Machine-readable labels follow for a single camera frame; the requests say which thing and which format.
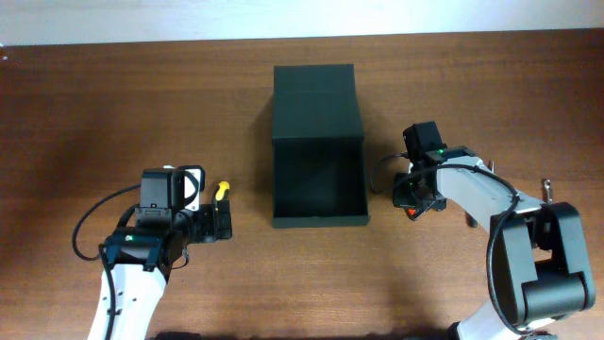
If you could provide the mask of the small orange cutting pliers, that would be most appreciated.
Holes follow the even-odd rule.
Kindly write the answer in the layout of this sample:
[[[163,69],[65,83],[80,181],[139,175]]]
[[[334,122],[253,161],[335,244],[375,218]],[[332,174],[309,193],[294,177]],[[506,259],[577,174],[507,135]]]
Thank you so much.
[[[417,219],[417,213],[415,209],[407,209],[406,213],[411,221],[415,221]]]

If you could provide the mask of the yellow black stubby screwdriver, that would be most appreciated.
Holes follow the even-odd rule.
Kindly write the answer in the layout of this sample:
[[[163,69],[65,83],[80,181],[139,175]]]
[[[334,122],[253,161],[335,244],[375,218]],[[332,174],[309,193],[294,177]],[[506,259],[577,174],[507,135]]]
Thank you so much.
[[[216,202],[227,200],[229,192],[230,184],[227,181],[222,180],[218,183],[216,187],[216,190],[213,195],[213,200]]]

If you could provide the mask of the silver combination wrench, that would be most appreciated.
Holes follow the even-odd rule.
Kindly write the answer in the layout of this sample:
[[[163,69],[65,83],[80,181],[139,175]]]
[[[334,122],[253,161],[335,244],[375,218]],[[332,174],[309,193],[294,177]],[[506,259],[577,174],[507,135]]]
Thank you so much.
[[[543,195],[544,195],[545,203],[552,204],[553,203],[553,190],[552,190],[551,180],[544,178],[542,180],[542,186],[543,186]]]

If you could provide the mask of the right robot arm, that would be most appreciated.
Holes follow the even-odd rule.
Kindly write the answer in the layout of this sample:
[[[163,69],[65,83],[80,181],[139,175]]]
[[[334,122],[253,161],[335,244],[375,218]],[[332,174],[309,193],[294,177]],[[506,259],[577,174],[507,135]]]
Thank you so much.
[[[477,157],[411,165],[394,178],[393,199],[412,220],[447,201],[488,233],[488,300],[452,324],[449,339],[528,339],[591,309],[596,285],[578,210],[525,195]]]

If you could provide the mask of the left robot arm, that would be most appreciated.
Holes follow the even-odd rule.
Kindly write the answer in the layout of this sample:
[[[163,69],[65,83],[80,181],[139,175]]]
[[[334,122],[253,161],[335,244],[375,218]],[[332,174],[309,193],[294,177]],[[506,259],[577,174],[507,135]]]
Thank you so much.
[[[120,226],[99,246],[101,289],[90,339],[144,339],[174,263],[191,244],[232,237],[230,202],[182,210],[165,230]]]

